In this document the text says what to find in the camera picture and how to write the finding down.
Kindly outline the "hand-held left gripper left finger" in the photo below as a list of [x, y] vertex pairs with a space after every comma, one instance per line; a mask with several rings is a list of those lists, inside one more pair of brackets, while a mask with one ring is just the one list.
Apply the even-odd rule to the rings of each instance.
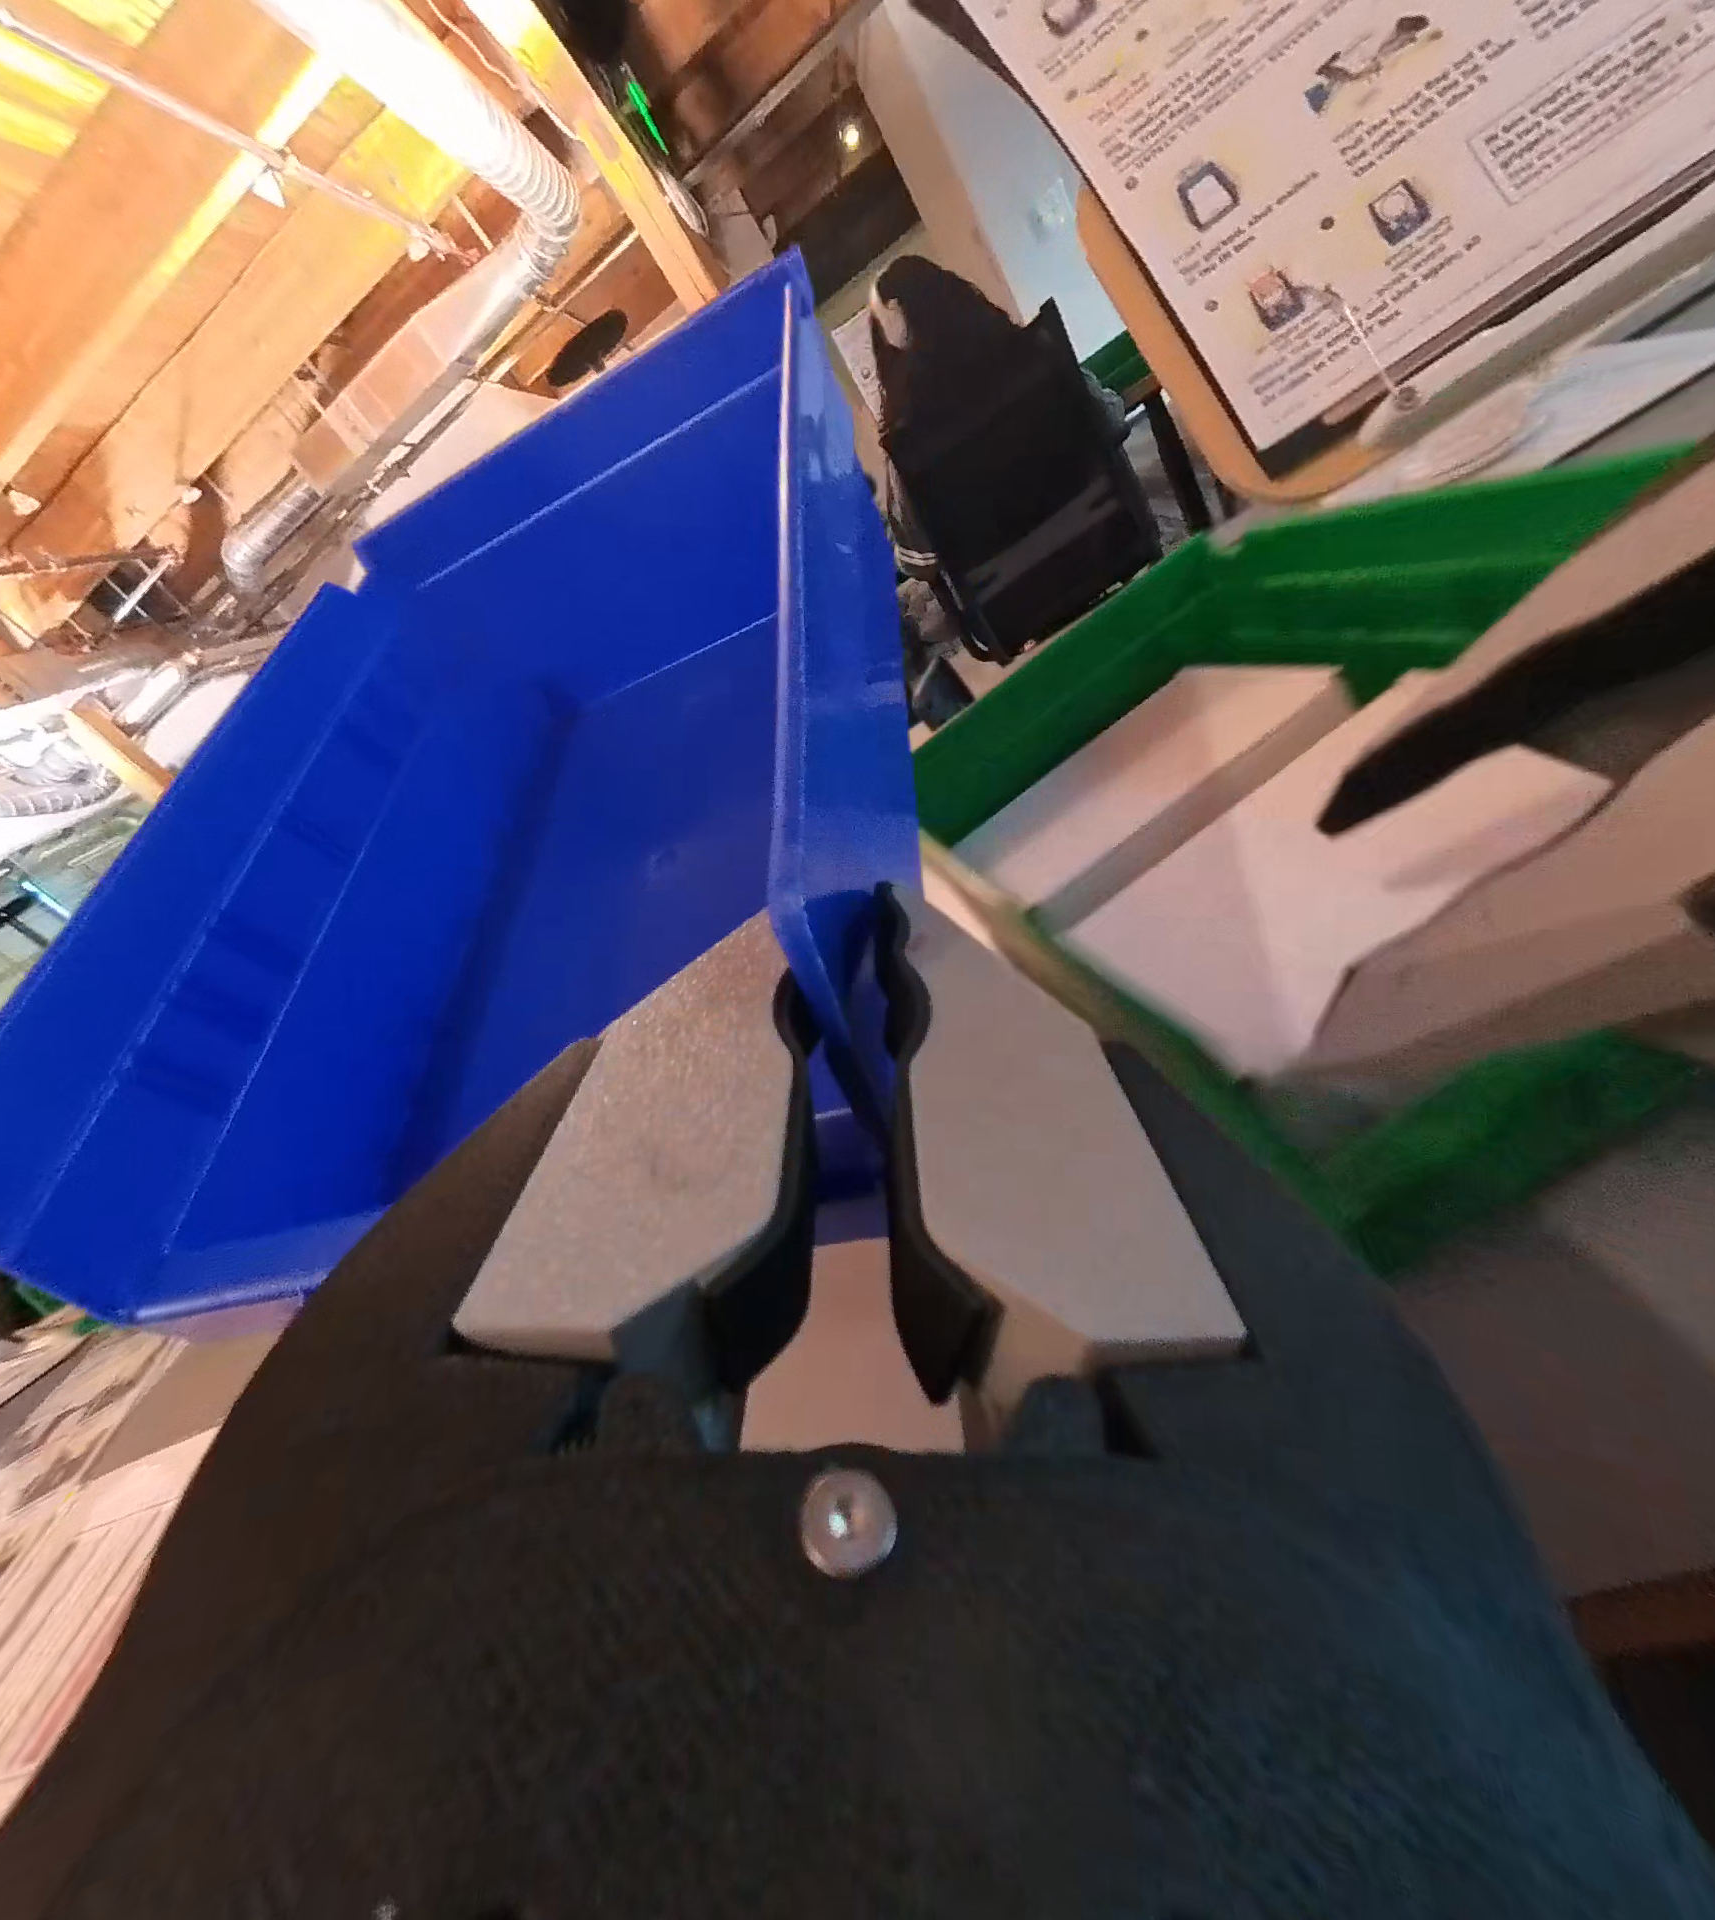
[[455, 1313], [462, 1342], [742, 1397], [809, 1303], [812, 1046], [765, 918], [616, 1020]]

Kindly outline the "green plastic bin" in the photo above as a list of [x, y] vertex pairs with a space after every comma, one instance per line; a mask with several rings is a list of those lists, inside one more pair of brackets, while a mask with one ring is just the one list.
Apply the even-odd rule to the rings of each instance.
[[1708, 1069], [1598, 1032], [1497, 1053], [1313, 1144], [1305, 1100], [1258, 1091], [1180, 1025], [1108, 986], [1032, 912], [994, 903], [955, 851], [1183, 669], [1325, 667], [1371, 701], [1410, 669], [1446, 667], [1688, 456], [1671, 444], [1273, 520], [1230, 545], [1191, 536], [1067, 629], [1054, 643], [1062, 662], [1037, 652], [915, 750], [927, 851], [987, 918], [992, 948], [1132, 1046], [1382, 1278], [1633, 1140]]

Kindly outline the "blue plastic bin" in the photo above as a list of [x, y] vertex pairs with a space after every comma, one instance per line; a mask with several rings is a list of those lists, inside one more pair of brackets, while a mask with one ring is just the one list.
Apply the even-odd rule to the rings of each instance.
[[0, 1270], [314, 1289], [550, 1058], [771, 915], [845, 1087], [917, 887], [892, 542], [799, 252], [358, 543], [0, 1012]]

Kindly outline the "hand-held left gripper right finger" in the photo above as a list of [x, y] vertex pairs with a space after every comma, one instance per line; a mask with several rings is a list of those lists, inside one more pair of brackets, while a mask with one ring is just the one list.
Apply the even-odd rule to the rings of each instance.
[[931, 1402], [1225, 1361], [1246, 1324], [1096, 1034], [955, 922], [875, 896], [892, 1309]]

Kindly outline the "stack of printed papers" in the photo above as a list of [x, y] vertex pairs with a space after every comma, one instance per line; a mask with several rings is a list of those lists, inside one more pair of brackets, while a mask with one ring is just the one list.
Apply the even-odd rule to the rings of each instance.
[[183, 1342], [99, 1334], [0, 1448], [0, 1787], [30, 1780], [92, 1690], [207, 1432], [104, 1469]]

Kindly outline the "white cardboard mailer box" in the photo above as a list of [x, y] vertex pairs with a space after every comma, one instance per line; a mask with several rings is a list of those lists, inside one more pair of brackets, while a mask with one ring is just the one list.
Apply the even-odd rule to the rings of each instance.
[[1337, 669], [1185, 669], [955, 854], [1215, 1062], [1279, 1076], [1423, 910], [1409, 832], [1338, 841], [1316, 816], [1428, 682], [1356, 708]]

